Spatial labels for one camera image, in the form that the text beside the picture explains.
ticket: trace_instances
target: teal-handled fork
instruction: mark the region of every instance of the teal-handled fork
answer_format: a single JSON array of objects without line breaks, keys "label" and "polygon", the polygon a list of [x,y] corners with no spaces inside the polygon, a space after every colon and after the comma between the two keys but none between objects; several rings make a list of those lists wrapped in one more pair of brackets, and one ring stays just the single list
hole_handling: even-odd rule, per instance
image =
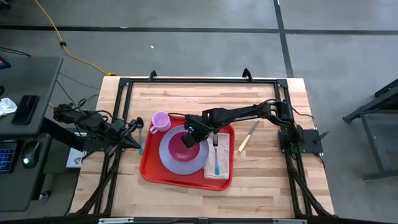
[{"label": "teal-handled fork", "polygon": [[142,156],[143,153],[144,153],[144,148],[142,148],[142,135],[141,135],[141,130],[142,130],[143,127],[144,127],[144,120],[142,120],[141,117],[138,117],[137,118],[137,128],[139,130],[139,140],[138,140],[139,142],[138,142],[138,144],[140,145],[140,148],[139,148],[139,155],[140,156]]},{"label": "teal-handled fork", "polygon": [[218,146],[218,135],[217,134],[213,135],[213,146],[216,151],[216,175],[219,175],[220,170],[218,168],[218,159],[217,159],[217,146]]}]

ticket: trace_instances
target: smartphone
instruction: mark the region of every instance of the smartphone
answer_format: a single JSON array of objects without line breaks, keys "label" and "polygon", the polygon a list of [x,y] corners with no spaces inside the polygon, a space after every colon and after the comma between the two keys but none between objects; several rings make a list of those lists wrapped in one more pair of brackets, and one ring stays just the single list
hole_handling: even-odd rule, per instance
[{"label": "smartphone", "polygon": [[29,124],[38,102],[39,96],[37,95],[23,96],[11,123],[24,125]]}]

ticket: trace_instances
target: beige napkin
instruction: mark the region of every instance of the beige napkin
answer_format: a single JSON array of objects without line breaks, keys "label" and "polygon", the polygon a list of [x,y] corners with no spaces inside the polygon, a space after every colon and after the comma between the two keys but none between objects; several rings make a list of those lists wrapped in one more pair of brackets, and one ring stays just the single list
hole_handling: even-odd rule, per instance
[{"label": "beige napkin", "polygon": [[209,144],[209,157],[205,166],[206,179],[228,179],[229,178],[229,134],[218,133],[218,169],[220,174],[216,175],[216,151],[213,146],[213,134],[207,139]]}]

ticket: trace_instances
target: pink cup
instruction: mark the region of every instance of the pink cup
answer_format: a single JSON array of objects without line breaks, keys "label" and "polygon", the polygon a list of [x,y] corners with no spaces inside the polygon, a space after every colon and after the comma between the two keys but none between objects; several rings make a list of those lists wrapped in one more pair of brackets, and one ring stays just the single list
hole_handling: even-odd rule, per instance
[{"label": "pink cup", "polygon": [[168,131],[172,125],[169,115],[164,111],[156,112],[153,115],[152,124],[154,125],[149,130],[152,134],[155,134],[157,131]]}]

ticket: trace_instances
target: concrete floor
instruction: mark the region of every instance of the concrete floor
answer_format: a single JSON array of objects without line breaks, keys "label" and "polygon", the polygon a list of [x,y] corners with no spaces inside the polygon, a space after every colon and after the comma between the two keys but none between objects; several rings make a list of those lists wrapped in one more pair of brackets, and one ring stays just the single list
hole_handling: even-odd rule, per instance
[{"label": "concrete floor", "polygon": [[[272,0],[41,0],[58,25],[121,27],[278,28]],[[286,29],[397,30],[395,0],[280,0]],[[48,25],[33,1],[14,0],[0,23]],[[71,52],[119,75],[286,77],[279,34],[183,32],[62,32]],[[62,51],[55,32],[0,30],[0,45],[34,56],[64,57],[62,72],[100,87],[102,74]],[[377,171],[362,124],[341,119],[396,79],[398,35],[287,35],[294,76],[304,78],[315,125],[323,140],[326,174],[335,213],[345,218],[397,222],[398,178],[363,182]],[[77,101],[98,90],[62,76]],[[68,102],[57,86],[52,103]],[[89,102],[95,108],[95,100]],[[59,194],[24,213],[0,219],[63,215],[77,174],[55,178]]]}]

